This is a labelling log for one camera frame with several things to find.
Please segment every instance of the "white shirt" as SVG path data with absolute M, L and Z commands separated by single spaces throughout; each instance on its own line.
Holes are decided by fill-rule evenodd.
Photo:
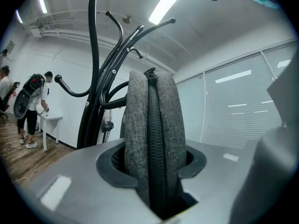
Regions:
M 3 100 L 4 97 L 9 92 L 9 79 L 8 77 L 3 77 L 0 81 L 0 97 Z
M 43 91 L 40 94 L 40 96 L 37 95 L 37 96 L 31 97 L 31 101 L 28 105 L 28 109 L 32 110 L 32 111 L 36 110 L 36 105 L 40 102 L 39 99 L 46 100 L 47 96 L 48 96 L 48 86 L 47 86 L 47 83 L 45 83 L 43 85 Z

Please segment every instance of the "window blind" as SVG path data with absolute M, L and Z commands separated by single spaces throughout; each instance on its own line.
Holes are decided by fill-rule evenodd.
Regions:
M 256 55 L 206 73 L 206 121 L 203 142 L 243 148 L 281 124 L 267 88 L 271 71 Z
M 290 42 L 278 47 L 263 51 L 276 78 L 289 64 L 297 49 L 296 42 Z
M 204 113 L 203 76 L 179 83 L 177 88 L 182 107 L 186 139 L 199 142 Z

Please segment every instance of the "wall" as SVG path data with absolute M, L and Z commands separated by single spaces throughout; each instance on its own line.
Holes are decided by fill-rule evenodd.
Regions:
M 222 35 L 225 34 L 215 31 L 214 37 L 211 36 L 210 38 L 209 46 L 206 45 L 204 52 L 199 51 L 196 57 L 189 59 L 181 57 L 178 59 L 177 63 L 183 65 L 180 65 L 174 75 L 175 81 L 180 82 L 238 56 L 295 38 L 295 33 L 284 20 L 265 23 L 237 37 L 231 37 L 231 39 L 219 43 Z
M 3 59 L 1 66 L 8 65 L 11 67 L 13 64 L 12 62 L 17 57 L 19 50 L 23 47 L 26 38 L 27 36 L 25 30 L 17 21 L 17 19 L 13 17 L 0 42 L 0 51 L 2 52 L 3 49 L 6 49 L 10 41 L 13 41 L 15 46 L 12 52 L 7 55 L 7 58 Z
M 108 50 L 100 47 L 100 64 L 108 54 Z M 127 58 L 114 80 L 113 87 L 129 78 L 131 70 L 145 71 L 149 66 L 140 61 Z M 10 77 L 21 82 L 19 91 L 34 73 L 44 74 L 52 71 L 53 76 L 60 74 L 63 80 L 74 92 L 84 92 L 88 89 L 92 76 L 92 55 L 89 44 L 54 37 L 40 39 L 29 38 L 22 47 L 11 68 Z M 75 98 L 68 95 L 57 83 L 48 84 L 50 94 L 46 100 L 50 112 L 61 113 L 63 119 L 60 126 L 59 139 L 73 147 L 77 146 L 77 136 L 86 97 Z M 120 91 L 115 98 L 124 97 L 126 89 Z M 109 140 L 119 138 L 121 119 L 124 107 L 112 111 L 114 129 Z M 48 133 L 56 136 L 55 123 L 48 126 Z

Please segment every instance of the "black shorts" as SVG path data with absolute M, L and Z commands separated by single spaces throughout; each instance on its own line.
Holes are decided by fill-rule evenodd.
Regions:
M 27 110 L 22 119 L 18 119 L 18 128 L 23 129 L 25 119 L 27 119 L 28 133 L 34 135 L 36 131 L 37 112 L 34 110 Z

